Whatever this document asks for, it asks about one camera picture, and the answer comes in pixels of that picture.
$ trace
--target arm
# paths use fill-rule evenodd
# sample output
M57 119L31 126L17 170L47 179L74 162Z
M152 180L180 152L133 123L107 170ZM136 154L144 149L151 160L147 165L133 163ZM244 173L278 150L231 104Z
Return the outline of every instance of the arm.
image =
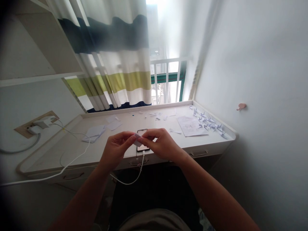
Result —
M133 132L121 132L108 138L98 166L49 228L50 231L91 229L108 176L118 166L124 153L135 140Z
M181 149L165 129L149 129L138 141L181 168L202 211L216 230L259 230L231 194Z

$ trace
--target drawer handle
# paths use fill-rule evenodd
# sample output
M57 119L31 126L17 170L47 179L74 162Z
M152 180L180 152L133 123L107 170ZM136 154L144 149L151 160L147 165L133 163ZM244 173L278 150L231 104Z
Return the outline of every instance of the drawer handle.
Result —
M208 154L208 153L209 153L209 152L208 152L207 150L204 150L204 153L202 153L202 154L194 155L193 152L190 152L189 154L190 154L191 156L203 156L203 155L206 155L206 154Z
M63 180L73 180L73 179L77 179L77 178L81 177L83 174L84 174L84 173L81 173L79 176L74 176L74 177L71 177L71 178L66 178L67 176L65 175L65 176L63 177Z
M146 164L147 162L149 161L149 159L145 159L144 161L143 161L143 164ZM132 163L132 162L129 162L129 164L131 165L131 166L137 166L137 165L141 165L141 163L139 163L139 164L137 164L137 163Z

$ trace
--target white desk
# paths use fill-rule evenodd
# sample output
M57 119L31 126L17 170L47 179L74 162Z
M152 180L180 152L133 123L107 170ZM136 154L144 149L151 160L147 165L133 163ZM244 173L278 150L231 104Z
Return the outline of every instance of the white desk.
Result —
M67 179L75 178L87 178L94 168L80 168L78 166L90 166L96 165L103 153L107 138L111 135L117 134L122 131L137 132L140 129L150 128L165 128L169 131L169 128L174 130L181 130L177 121L177 117L180 116L192 116L193 110L189 109L189 104L193 104L193 108L197 108L198 112L206 112L206 115L211 115L212 119L217 123L223 124L223 129L226 132L226 138L221 137L218 132L212 132L209 130L209 135L185 137L184 134L170 133L175 142L183 148L186 152L194 155L193 157L204 157L210 155L222 154L228 148L228 146L238 137L235 130L223 123L217 117L206 111L195 101L186 101L165 105L153 105L146 107L121 109L108 112L98 112L91 114L83 114L72 120L66 127L75 133L86 133L88 128L105 124L108 122L106 118L110 115L116 114L117 117L123 123L120 127L114 131L106 129L102 136L95 142L91 143L87 152L78 158L71 166L76 167L67 169L62 175L50 179L49 183L55 183L60 181L66 181ZM163 120L164 115L173 115L176 110L176 116L167 117L167 120ZM161 112L161 120L156 121L155 117L150 117L151 112ZM35 151L29 158L24 160L19 165L19 171L30 178L43 178L46 176L58 173L63 167L60 165L60 158L62 165L67 165L76 156L84 152L88 143L81 141L83 135L76 135L77 139L69 133L59 131L48 142L42 145L37 151ZM124 155L123 161L117 167L117 169L124 169L134 167L133 162L136 160L136 154L142 156L142 153L136 152L136 146L132 145ZM167 162L154 155L152 150L146 151L144 165Z

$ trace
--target pink wall hook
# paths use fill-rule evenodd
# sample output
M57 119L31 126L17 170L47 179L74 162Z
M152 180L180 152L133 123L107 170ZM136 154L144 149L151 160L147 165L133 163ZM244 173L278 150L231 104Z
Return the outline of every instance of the pink wall hook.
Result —
M240 104L238 105L239 108L236 109L236 110L239 111L239 110L245 108L246 106L247 106L246 104L240 103Z

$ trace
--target electrical socket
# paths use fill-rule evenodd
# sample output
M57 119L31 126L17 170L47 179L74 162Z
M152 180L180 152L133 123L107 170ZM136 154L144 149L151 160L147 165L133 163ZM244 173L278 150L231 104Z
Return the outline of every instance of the electrical socket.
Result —
M39 119L41 119L41 118L44 118L44 117L46 117L46 116L55 116L56 119L54 119L54 120L51 121L51 122L53 122L53 123L59 119L59 117L58 117L53 111L50 111L50 112L47 112L47 113L45 113L45 114L43 114L43 115L41 115L41 116L39 116L39 117L37 117L37 118L35 118L35 119L33 119L33 120L31 120L31 121L25 123L25 124L23 124L23 125L21 125L21 126L15 128L14 130L17 131L17 132L19 132L21 135L23 135L23 136L26 137L27 139L29 139L29 138L33 137L34 135L31 134L30 132L28 132L27 129L30 128L30 127L34 127L34 126L35 126L35 125L33 124L34 121L39 120Z

